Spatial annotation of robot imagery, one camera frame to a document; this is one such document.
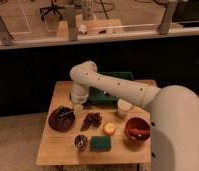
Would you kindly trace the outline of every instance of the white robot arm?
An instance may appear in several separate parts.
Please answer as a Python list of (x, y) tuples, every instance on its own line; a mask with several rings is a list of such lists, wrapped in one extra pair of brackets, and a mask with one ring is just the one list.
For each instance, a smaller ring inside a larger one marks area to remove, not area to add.
[(199, 171), (199, 98), (194, 92), (104, 76), (91, 61), (74, 66), (70, 76), (74, 103), (84, 103), (89, 87), (95, 87), (150, 112), (152, 171)]

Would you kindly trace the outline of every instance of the sponge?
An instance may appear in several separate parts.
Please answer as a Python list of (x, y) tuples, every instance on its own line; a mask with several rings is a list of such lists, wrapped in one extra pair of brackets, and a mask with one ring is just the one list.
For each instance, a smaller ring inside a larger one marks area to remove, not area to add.
[(109, 151), (111, 149), (110, 136), (92, 136), (91, 150), (92, 151)]

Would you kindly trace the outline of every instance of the small cup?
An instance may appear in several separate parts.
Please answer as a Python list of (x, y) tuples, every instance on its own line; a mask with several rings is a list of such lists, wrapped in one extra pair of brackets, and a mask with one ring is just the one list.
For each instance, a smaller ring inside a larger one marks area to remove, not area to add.
[(123, 118), (127, 115), (127, 113), (130, 111), (132, 108), (132, 104), (123, 100), (119, 99), (117, 102), (117, 107), (118, 107), (118, 116)]
[(112, 33), (114, 33), (114, 28), (113, 27), (106, 27), (105, 32), (107, 34), (112, 34)]

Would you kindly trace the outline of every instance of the office chair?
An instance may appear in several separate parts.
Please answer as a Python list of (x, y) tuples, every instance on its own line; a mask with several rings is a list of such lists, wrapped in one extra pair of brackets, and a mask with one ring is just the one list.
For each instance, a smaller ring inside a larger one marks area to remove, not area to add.
[(58, 14), (59, 19), (62, 20), (63, 16), (59, 9), (65, 9), (65, 7), (58, 6), (57, 4), (54, 3), (53, 0), (51, 0), (51, 5), (48, 7), (40, 8), (40, 14), (41, 14), (41, 20), (44, 21), (44, 16), (47, 15), (49, 12), (53, 12), (53, 14)]

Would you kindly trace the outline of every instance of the small wooden table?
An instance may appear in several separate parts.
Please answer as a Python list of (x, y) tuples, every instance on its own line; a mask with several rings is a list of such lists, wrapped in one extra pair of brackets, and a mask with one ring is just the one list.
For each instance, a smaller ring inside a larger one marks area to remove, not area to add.
[[(154, 84), (152, 80), (145, 80), (145, 83)], [(60, 105), (72, 107), (69, 93), (72, 87), (71, 81), (58, 81), (49, 108), (49, 114)], [(80, 131), (83, 119), (88, 112), (100, 112), (103, 117), (102, 124), (98, 129), (90, 128), (87, 131)], [(150, 139), (142, 145), (135, 145), (128, 141), (124, 134), (126, 121), (131, 117), (140, 117), (149, 122), (149, 113), (134, 106), (125, 119), (116, 116), (115, 107), (103, 108), (91, 106), (76, 115), (76, 121), (71, 130), (61, 133), (52, 130), (48, 125), (48, 117), (45, 123), (37, 165), (80, 165), (80, 164), (126, 164), (126, 163), (149, 163), (150, 162)], [(78, 134), (84, 134), (89, 139), (94, 135), (104, 135), (102, 125), (107, 121), (116, 124), (117, 130), (112, 136), (112, 148), (109, 152), (92, 152), (87, 148), (79, 152), (74, 146), (74, 139)]]

